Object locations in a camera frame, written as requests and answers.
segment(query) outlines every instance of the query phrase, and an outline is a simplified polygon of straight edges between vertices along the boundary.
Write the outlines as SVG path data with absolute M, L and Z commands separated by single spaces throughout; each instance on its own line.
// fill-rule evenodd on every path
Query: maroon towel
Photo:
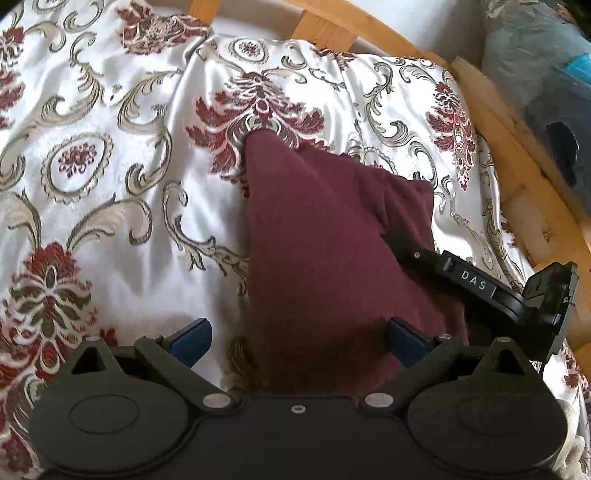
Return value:
M 433 190 L 304 146 L 248 135 L 249 337 L 262 390 L 361 395 L 402 370 L 386 320 L 466 340 L 463 305 L 406 274 L 381 234 L 433 249 Z

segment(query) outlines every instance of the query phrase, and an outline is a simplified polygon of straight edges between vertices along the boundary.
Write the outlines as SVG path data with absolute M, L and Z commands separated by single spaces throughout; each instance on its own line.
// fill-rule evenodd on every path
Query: curved wooden headboard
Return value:
M 222 0 L 193 0 L 189 13 L 211 24 Z M 536 270 L 554 261 L 579 265 L 577 315 L 569 330 L 576 349 L 591 342 L 591 220 L 556 164 L 493 83 L 463 59 L 448 65 L 346 0 L 284 0 L 303 9 L 291 38 L 319 48 L 348 51 L 360 37 L 392 56 L 426 57 L 449 69 L 486 138 L 501 185 L 503 214 Z

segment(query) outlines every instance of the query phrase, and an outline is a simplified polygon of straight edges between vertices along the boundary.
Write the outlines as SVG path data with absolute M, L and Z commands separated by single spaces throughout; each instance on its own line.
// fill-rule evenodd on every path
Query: round black disc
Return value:
M 410 405 L 420 445 L 470 472 L 517 473 L 546 464 L 562 448 L 567 424 L 551 394 L 492 393 L 470 380 L 431 387 Z
M 161 385 L 92 374 L 43 397 L 30 433 L 39 453 L 58 468 L 86 473 L 133 470 L 158 459 L 181 438 L 184 400 Z

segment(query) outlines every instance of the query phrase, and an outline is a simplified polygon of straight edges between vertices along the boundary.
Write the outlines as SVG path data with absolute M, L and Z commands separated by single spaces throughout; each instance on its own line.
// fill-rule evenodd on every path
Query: metal rivet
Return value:
M 226 408 L 232 399 L 225 393 L 210 393 L 203 398 L 203 405 L 207 408 Z
M 387 393 L 372 393 L 365 397 L 365 403 L 373 408 L 388 408 L 394 399 Z

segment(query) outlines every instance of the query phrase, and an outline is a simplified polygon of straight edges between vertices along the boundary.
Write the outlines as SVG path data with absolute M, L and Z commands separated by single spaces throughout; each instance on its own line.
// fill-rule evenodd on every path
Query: satin bedspread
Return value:
M 129 345 L 206 317 L 194 370 L 223 388 L 252 373 L 241 148 L 257 128 L 429 181 L 436 248 L 515 289 L 532 273 L 431 61 L 215 35 L 141 1 L 25 0 L 0 22 L 0 478 L 43 471 L 28 415 L 85 336 Z M 545 379 L 579 412 L 568 349 Z

